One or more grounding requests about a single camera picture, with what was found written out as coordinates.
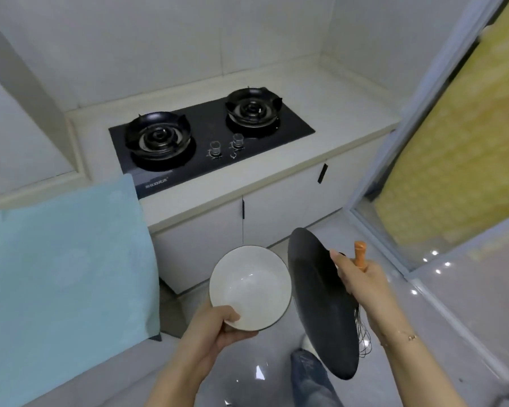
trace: cabinet door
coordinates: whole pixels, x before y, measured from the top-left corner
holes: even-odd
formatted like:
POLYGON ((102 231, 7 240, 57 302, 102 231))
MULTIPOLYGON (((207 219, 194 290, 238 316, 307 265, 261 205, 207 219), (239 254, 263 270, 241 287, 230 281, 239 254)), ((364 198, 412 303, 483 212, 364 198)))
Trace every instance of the cabinet door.
POLYGON ((326 160, 328 168, 301 218, 305 227, 346 205, 386 136, 326 160))
POLYGON ((176 293, 207 280, 230 250, 241 246, 241 198, 155 234, 158 274, 176 293))
POLYGON ((322 163, 267 185, 243 197, 243 243, 267 247, 300 226, 322 163))

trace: hand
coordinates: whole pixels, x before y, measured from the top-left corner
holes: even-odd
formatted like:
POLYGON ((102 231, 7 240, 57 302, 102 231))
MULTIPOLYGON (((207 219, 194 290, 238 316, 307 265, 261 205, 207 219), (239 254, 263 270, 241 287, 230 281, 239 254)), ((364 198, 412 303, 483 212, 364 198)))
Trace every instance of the hand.
POLYGON ((330 257, 338 267, 338 274, 349 294, 364 307, 373 332, 383 336, 397 329, 410 329, 398 301, 388 283, 387 275, 375 261, 367 260, 363 272, 346 256, 330 250, 330 257))
POLYGON ((224 324, 224 320, 238 321, 239 318, 240 315, 231 306, 211 307, 208 297, 183 334, 174 363, 179 363, 194 380, 201 383, 210 373, 222 349, 258 334, 235 330, 224 324))

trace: jeans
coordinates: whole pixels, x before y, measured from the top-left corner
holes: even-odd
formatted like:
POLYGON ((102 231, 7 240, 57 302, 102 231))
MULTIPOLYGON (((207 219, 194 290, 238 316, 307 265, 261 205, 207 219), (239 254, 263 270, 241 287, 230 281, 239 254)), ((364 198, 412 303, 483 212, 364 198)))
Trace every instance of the jeans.
POLYGON ((290 361, 295 407, 343 407, 326 369, 316 356, 298 349, 292 352, 290 361))

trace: black glass cooktop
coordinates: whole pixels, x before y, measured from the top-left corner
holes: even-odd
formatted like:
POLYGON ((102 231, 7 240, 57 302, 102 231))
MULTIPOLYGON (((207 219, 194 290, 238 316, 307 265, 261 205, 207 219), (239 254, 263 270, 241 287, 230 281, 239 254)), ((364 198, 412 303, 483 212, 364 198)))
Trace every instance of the black glass cooktop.
POLYGON ((278 119, 270 125, 240 126, 228 116, 226 102, 227 98, 222 98, 173 111, 178 116, 186 116, 190 124, 190 142, 177 156, 164 160, 140 158, 126 146, 129 124, 109 129, 122 171, 134 178, 138 198, 315 132, 285 104, 278 119))

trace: kitchen countertop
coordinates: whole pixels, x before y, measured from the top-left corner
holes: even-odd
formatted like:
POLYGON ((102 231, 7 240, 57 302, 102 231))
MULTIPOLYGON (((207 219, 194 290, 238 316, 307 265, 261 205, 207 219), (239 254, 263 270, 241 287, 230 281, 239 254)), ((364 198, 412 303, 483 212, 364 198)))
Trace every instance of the kitchen countertop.
POLYGON ((90 178, 102 183, 122 175, 109 127, 130 122, 138 114, 215 100, 247 86, 267 87, 283 97, 283 102, 316 132, 141 199, 150 232, 380 137, 400 121, 399 115, 375 96, 319 67, 318 57, 84 107, 66 116, 75 128, 90 178))

